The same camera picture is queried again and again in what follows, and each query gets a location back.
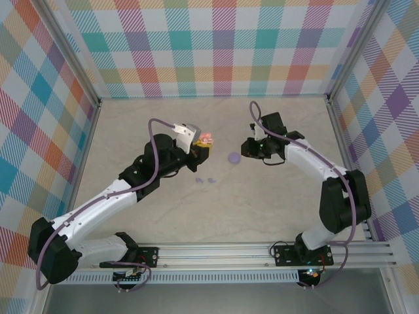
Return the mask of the aluminium side frame rail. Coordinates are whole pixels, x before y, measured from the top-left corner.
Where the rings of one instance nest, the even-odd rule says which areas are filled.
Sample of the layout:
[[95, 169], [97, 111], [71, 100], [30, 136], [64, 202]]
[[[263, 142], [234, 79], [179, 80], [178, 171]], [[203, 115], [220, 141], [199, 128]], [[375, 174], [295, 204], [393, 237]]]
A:
[[[355, 169], [350, 153], [344, 142], [343, 130], [338, 121], [338, 115], [333, 105], [333, 101], [325, 97], [325, 105], [329, 118], [333, 126], [333, 131], [337, 140], [338, 148], [342, 156], [343, 164], [349, 169]], [[382, 281], [382, 292], [388, 301], [386, 307], [393, 314], [414, 314], [411, 306], [405, 303], [401, 279], [397, 268], [384, 267], [379, 269], [380, 280]]]

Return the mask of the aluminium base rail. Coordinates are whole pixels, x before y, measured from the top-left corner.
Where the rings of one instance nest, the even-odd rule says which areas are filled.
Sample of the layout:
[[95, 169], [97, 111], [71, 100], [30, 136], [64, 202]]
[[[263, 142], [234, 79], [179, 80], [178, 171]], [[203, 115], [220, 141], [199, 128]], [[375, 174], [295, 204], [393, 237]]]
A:
[[[307, 270], [307, 266], [277, 266], [269, 254], [270, 243], [138, 243], [139, 247], [157, 247], [155, 268], [163, 270], [256, 270], [283, 268]], [[334, 264], [340, 267], [394, 268], [397, 265], [392, 248], [386, 242], [355, 241], [346, 247], [330, 245]]]

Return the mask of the aluminium frame post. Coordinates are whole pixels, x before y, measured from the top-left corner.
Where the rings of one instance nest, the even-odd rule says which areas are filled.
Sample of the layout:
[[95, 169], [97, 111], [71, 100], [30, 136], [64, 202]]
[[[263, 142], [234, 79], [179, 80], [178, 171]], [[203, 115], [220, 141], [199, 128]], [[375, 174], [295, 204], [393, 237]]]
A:
[[61, 50], [66, 61], [74, 70], [75, 76], [79, 79], [81, 86], [87, 92], [89, 98], [94, 102], [97, 108], [101, 107], [101, 98], [95, 91], [88, 75], [86, 74], [81, 62], [79, 61], [75, 51], [73, 50], [65, 32], [57, 21], [53, 11], [50, 9], [47, 0], [32, 0], [33, 5], [37, 7], [38, 13], [50, 30], [53, 38], [57, 42], [58, 48]]
[[391, 0], [371, 0], [360, 16], [358, 23], [351, 34], [348, 44], [344, 49], [341, 60], [338, 62], [331, 81], [325, 91], [326, 104], [331, 106], [345, 82], [350, 76], [358, 58], [364, 51], [369, 39], [377, 27], [382, 15], [388, 8]]

